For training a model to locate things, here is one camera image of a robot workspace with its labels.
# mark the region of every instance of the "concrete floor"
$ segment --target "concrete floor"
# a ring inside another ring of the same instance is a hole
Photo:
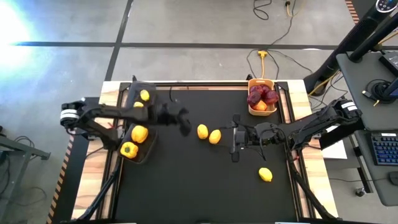
[[[297,8],[303,0],[297,0]],[[293,20],[280,50],[315,71],[330,50],[294,49],[296,45],[337,45],[354,26],[344,0],[309,0]],[[68,135],[59,125],[62,103],[98,96],[112,47],[10,47],[15,41],[115,42],[127,0],[1,1],[0,124],[10,138],[30,137],[39,149],[51,152],[48,161],[33,160],[22,189],[42,187],[46,201],[31,207],[13,205],[6,220],[43,223],[62,165]],[[183,42],[270,44],[288,28],[284,2],[275,0],[262,21],[252,13],[251,0],[135,0],[123,42]],[[250,73],[249,49],[139,49],[122,48],[112,80],[239,80]],[[276,52],[279,79],[301,79],[309,72]],[[250,61],[260,75],[260,61]],[[266,58],[266,78],[275,78],[276,66]],[[347,89],[344,79],[336,87]],[[325,103],[342,92],[331,89]],[[331,177],[358,179],[352,170],[331,170]],[[331,181],[340,217],[347,220],[396,223],[397,207],[384,207],[376,194],[353,196],[358,183]],[[23,201],[40,197],[28,191]]]

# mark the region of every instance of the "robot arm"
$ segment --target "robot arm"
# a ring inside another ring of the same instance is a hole
[[[347,137],[353,131],[363,129],[361,121],[362,112],[355,107],[351,100],[333,100],[328,106],[314,114],[308,115],[292,123],[276,125],[273,123],[260,123],[254,127],[246,127],[245,131],[238,131],[239,116],[233,118],[234,144],[230,153],[238,153],[243,146],[266,146],[268,144],[286,143],[290,150],[303,148],[312,136],[324,132],[326,128],[339,124],[338,128],[322,138],[338,134],[338,139]]]
[[[296,169],[291,152],[295,149],[302,150],[313,135],[322,133],[326,128],[335,124],[339,124],[339,126],[332,132],[323,134],[320,138],[321,142],[323,138],[327,138],[328,144],[325,144],[324,147],[347,137],[355,130],[363,129],[361,115],[362,112],[355,107],[351,100],[347,99],[334,100],[321,111],[293,123],[276,125],[265,122],[254,127],[244,126],[245,131],[238,131],[238,126],[242,124],[240,123],[239,115],[235,115],[233,118],[233,146],[230,151],[232,161],[239,161],[239,150],[245,147],[260,145],[263,148],[268,144],[286,143],[286,158],[290,174],[301,186],[321,217],[326,220],[336,220],[318,201],[302,179]]]
[[[126,104],[133,105],[136,94],[142,89],[152,89],[155,93],[154,85],[133,82],[129,88]],[[92,105],[84,101],[75,101],[62,105],[60,124],[66,130],[80,128],[86,131],[87,135],[99,137],[105,149],[114,149],[121,143],[117,130],[103,127],[94,121],[95,118],[124,119],[127,123],[140,125],[177,124],[180,126],[180,132],[186,136],[191,130],[191,124],[185,117],[187,113],[188,110],[176,102],[161,103],[158,99],[142,108]]]

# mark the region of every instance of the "black table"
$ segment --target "black table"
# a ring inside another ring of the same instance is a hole
[[[373,161],[370,142],[367,134],[369,131],[398,130],[398,101],[390,105],[378,104],[362,95],[365,86],[374,79],[380,78],[387,81],[394,79],[393,74],[379,61],[381,54],[370,53],[363,57],[359,63],[351,62],[346,54],[337,55],[337,61],[347,82],[347,86],[358,109],[363,112],[362,120],[367,131],[356,131],[355,137],[364,157],[366,166],[372,179],[386,178],[391,171],[398,171],[396,166],[376,166]],[[398,205],[398,186],[392,185],[387,179],[374,182],[374,186],[385,206]]]
[[[169,100],[168,91],[159,91],[159,96]],[[173,97],[189,108],[194,128],[205,124],[209,132],[228,125],[235,113],[248,125],[280,122],[278,113],[254,117],[241,103],[236,103],[246,101],[246,91],[179,90],[173,92]],[[219,110],[220,104],[229,110]],[[233,163],[228,148],[232,144],[231,129],[222,130],[222,146],[198,139],[196,130],[188,137],[182,137],[178,127],[159,126],[157,130],[157,145],[144,165],[123,163],[117,220],[138,223],[296,220],[283,145],[266,147],[267,162],[257,152],[245,149],[240,161]],[[261,167],[272,171],[272,182],[260,179]]]

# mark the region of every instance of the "yellow lemon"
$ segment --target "yellow lemon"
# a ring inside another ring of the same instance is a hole
[[[138,152],[138,146],[136,146],[132,142],[125,142],[120,148],[120,153],[129,159],[135,158],[137,156],[137,152]]]
[[[200,139],[205,139],[209,135],[209,131],[207,130],[207,127],[204,124],[199,124],[198,126],[198,137]]]
[[[146,90],[141,90],[141,92],[139,93],[139,95],[141,96],[141,99],[144,101],[148,101],[149,100],[149,92]]]
[[[217,144],[221,139],[221,131],[214,130],[211,132],[210,137],[209,137],[209,142],[212,144]]]
[[[141,102],[135,102],[132,107],[144,107],[144,105]]]
[[[265,182],[271,182],[272,180],[272,172],[265,167],[261,167],[259,169],[259,175],[261,179]]]
[[[131,131],[131,139],[138,143],[143,143],[148,137],[148,129],[137,125]]]

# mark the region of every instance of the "black floor stripe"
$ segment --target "black floor stripe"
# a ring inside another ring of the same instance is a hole
[[[295,45],[295,44],[201,44],[201,43],[122,43],[121,47],[137,48],[202,48],[202,49],[320,49],[335,50],[336,45]]]
[[[124,31],[126,30],[127,21],[129,19],[132,2],[133,2],[133,0],[127,1],[126,9],[124,10],[124,14],[123,14],[123,18],[122,18],[122,23],[120,24],[118,37],[116,38],[116,43],[113,48],[111,60],[109,61],[108,69],[106,71],[105,81],[112,80],[114,66],[116,65],[116,60],[118,59],[120,46],[121,46],[121,42],[123,40]]]
[[[27,41],[16,42],[13,46],[29,46],[29,47],[113,47],[113,42],[41,42]]]

